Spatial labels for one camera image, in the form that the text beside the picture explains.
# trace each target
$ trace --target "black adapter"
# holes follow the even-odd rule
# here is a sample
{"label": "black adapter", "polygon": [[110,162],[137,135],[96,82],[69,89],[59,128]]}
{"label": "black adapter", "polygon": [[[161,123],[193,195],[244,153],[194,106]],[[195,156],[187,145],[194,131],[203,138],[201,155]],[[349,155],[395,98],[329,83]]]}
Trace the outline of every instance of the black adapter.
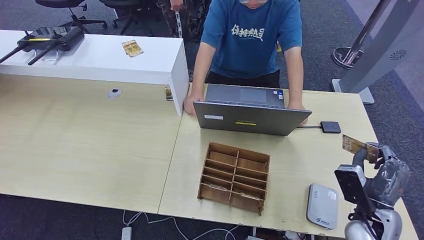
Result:
{"label": "black adapter", "polygon": [[339,134],[342,132],[339,123],[336,121],[322,121],[321,129],[325,134]]}

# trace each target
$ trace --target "robotic hand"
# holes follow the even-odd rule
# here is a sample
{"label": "robotic hand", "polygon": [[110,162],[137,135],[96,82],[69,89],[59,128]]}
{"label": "robotic hand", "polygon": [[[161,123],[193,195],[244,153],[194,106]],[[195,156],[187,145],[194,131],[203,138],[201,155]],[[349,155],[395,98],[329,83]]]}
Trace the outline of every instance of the robotic hand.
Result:
{"label": "robotic hand", "polygon": [[[340,165],[334,171],[344,199],[356,204],[344,229],[347,240],[398,240],[402,231],[401,216],[394,210],[408,184],[410,169],[390,147],[367,143],[353,156],[352,165]],[[377,151],[370,160],[370,150]],[[364,176],[364,160],[374,164],[374,178]]]}

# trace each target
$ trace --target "printed text on t-shirt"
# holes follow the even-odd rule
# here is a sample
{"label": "printed text on t-shirt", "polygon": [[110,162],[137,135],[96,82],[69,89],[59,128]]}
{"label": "printed text on t-shirt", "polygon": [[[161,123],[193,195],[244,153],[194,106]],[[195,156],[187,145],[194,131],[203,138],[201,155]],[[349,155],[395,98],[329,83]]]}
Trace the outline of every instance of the printed text on t-shirt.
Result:
{"label": "printed text on t-shirt", "polygon": [[233,35],[237,35],[240,38],[257,38],[260,39],[261,42],[263,42],[262,37],[264,36],[265,28],[256,29],[256,28],[240,28],[239,25],[234,24],[234,26],[231,29],[231,33]]}

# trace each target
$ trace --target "black pants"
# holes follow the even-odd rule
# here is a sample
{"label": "black pants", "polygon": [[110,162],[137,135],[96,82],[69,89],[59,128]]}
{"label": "black pants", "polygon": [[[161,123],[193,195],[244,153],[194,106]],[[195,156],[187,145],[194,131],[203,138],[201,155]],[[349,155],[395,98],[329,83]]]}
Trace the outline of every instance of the black pants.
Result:
{"label": "black pants", "polygon": [[211,71],[205,83],[279,89],[280,70],[253,79],[231,78]]}

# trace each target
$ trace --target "laptop touchpad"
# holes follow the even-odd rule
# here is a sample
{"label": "laptop touchpad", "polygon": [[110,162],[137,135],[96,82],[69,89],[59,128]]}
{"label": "laptop touchpad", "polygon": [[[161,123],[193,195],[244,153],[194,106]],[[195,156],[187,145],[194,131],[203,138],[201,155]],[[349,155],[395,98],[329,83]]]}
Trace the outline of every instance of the laptop touchpad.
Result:
{"label": "laptop touchpad", "polygon": [[240,90],[240,100],[249,102],[267,102],[267,91],[262,89],[249,89],[248,87]]}

